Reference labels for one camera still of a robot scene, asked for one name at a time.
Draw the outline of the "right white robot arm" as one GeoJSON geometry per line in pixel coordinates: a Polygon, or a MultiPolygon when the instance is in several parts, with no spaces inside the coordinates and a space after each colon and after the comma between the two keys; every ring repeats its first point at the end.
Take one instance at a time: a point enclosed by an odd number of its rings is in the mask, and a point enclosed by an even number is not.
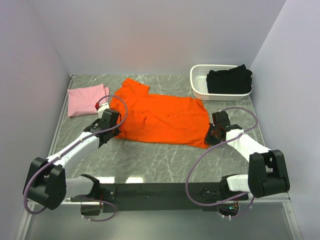
{"type": "Polygon", "coordinates": [[[205,143],[210,146],[227,143],[248,162],[248,174],[222,177],[219,193],[230,200],[237,192],[251,193],[256,198],[287,193],[290,180],[285,156],[280,150],[271,150],[253,138],[237,124],[231,124],[226,111],[212,114],[205,143]]]}

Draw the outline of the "orange t shirt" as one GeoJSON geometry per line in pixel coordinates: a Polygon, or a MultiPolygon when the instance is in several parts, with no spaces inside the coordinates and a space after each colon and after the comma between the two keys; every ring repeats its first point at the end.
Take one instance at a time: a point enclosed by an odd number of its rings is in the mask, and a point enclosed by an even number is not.
{"type": "Polygon", "coordinates": [[[208,148],[209,114],[201,100],[151,94],[147,85],[127,78],[109,106],[126,118],[119,139],[208,148]]]}

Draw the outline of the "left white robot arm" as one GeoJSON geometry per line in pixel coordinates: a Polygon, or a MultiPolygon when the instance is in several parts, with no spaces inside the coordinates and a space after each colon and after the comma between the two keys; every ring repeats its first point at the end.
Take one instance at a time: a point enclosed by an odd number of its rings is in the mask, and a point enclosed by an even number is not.
{"type": "Polygon", "coordinates": [[[61,151],[47,158],[36,157],[32,160],[22,192],[27,212],[31,212],[28,200],[42,205],[45,209],[54,210],[67,198],[82,196],[88,201],[100,198],[98,179],[88,174],[67,178],[66,174],[89,153],[120,133],[119,118],[118,111],[108,108],[61,151]]]}

